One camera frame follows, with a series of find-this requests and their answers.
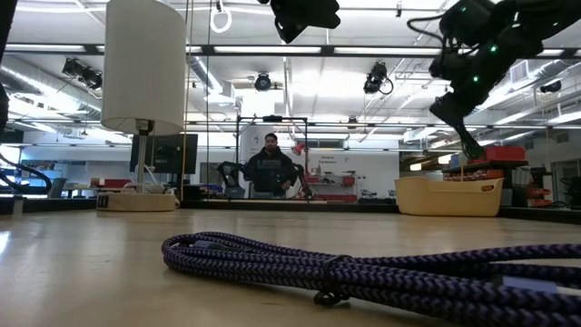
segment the dark jacket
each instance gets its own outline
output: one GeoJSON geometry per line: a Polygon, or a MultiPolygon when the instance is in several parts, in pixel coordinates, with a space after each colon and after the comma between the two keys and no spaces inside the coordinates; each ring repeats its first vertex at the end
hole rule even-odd
{"type": "Polygon", "coordinates": [[[279,147],[272,154],[268,154],[266,149],[262,148],[246,164],[244,175],[254,183],[255,192],[275,195],[285,193],[281,188],[284,183],[290,181],[290,184],[294,185],[297,180],[292,160],[279,147]]]}

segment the man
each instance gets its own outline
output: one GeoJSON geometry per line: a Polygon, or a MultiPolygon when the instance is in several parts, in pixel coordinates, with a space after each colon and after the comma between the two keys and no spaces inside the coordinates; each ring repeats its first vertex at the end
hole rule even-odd
{"type": "Polygon", "coordinates": [[[264,137],[264,147],[246,164],[244,174],[254,183],[256,197],[284,198],[286,191],[294,185],[297,174],[292,160],[282,153],[279,139],[274,133],[264,137]]]}

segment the braided cable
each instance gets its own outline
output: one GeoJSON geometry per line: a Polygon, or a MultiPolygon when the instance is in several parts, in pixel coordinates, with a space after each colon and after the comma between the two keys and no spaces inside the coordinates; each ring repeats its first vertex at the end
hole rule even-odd
{"type": "Polygon", "coordinates": [[[207,232],[174,236],[163,242],[162,253],[168,267],[181,273],[319,290],[327,295],[336,292],[341,300],[354,297],[466,325],[581,326],[579,296],[490,281],[501,274],[576,288],[581,284],[579,268],[498,262],[580,259],[581,244],[350,258],[207,232]],[[212,246],[202,248],[197,242],[212,246]]]}

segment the computer monitor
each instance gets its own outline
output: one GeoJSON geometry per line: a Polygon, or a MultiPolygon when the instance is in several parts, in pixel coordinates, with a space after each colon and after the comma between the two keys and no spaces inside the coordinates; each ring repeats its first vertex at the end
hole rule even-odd
{"type": "MultiPolygon", "coordinates": [[[[147,147],[145,150],[145,164],[148,166],[154,166],[155,173],[182,173],[184,136],[186,136],[184,173],[196,173],[198,134],[149,136],[147,138],[147,147]]],[[[134,135],[131,149],[131,172],[135,171],[138,158],[139,135],[134,135]]]]}

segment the lamp stand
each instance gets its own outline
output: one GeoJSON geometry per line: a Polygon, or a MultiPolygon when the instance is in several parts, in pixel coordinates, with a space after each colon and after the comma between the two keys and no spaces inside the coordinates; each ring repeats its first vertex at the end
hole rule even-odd
{"type": "Polygon", "coordinates": [[[143,187],[147,137],[153,122],[137,121],[139,155],[137,157],[137,183],[135,193],[101,193],[97,196],[97,210],[109,212],[168,212],[175,210],[175,195],[146,193],[143,187]]]}

